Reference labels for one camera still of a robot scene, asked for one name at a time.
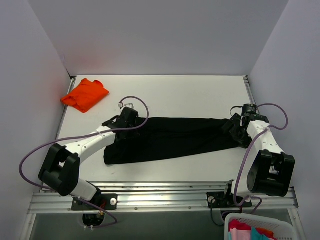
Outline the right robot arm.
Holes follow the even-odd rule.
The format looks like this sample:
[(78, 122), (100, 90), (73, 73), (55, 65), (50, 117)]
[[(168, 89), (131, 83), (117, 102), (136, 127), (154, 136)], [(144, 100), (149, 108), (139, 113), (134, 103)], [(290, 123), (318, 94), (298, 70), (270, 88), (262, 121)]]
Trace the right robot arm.
[(276, 126), (258, 108), (244, 104), (241, 114), (235, 113), (223, 126), (246, 150), (237, 178), (222, 193), (223, 203), (230, 207), (257, 195), (285, 197), (290, 188), (295, 158), (280, 148), (272, 133)]

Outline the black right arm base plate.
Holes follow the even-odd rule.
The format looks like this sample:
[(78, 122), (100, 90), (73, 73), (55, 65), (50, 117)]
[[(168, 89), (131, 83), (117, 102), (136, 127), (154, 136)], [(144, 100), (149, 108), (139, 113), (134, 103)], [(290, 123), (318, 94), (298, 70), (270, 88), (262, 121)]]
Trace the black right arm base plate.
[(207, 207), (213, 209), (221, 208), (236, 208), (234, 203), (234, 195), (232, 193), (225, 195), (222, 191), (220, 192), (207, 192)]

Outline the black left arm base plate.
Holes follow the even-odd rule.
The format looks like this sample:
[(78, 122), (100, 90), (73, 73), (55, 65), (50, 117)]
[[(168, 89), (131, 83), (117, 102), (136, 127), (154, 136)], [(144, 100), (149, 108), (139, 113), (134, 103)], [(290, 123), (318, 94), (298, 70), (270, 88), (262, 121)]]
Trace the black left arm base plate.
[[(91, 204), (103, 208), (104, 210), (116, 210), (118, 204), (118, 195), (115, 193), (101, 193), (99, 196), (95, 196), (91, 201)], [(95, 207), (84, 203), (77, 198), (73, 198), (72, 211), (93, 211), (97, 210)]]

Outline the black t shirt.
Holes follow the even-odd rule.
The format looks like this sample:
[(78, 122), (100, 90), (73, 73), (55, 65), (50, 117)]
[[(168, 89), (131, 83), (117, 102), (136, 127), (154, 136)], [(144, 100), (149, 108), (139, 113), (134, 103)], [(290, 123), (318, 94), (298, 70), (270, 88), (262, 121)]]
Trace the black t shirt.
[(238, 148), (240, 144), (223, 132), (227, 119), (151, 117), (136, 119), (126, 139), (104, 149), (106, 165), (121, 165), (174, 159)]

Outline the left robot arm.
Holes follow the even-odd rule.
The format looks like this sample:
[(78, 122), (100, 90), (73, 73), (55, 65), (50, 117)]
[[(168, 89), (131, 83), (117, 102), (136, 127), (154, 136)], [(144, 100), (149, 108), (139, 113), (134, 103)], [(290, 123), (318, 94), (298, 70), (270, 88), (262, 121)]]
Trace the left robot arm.
[(90, 210), (100, 206), (101, 197), (98, 188), (80, 179), (80, 166), (90, 156), (101, 149), (123, 140), (128, 135), (128, 128), (136, 126), (139, 113), (123, 107), (120, 115), (104, 122), (90, 137), (86, 136), (66, 145), (53, 144), (45, 157), (38, 178), (44, 184), (65, 197), (73, 195), (83, 199), (83, 204)]

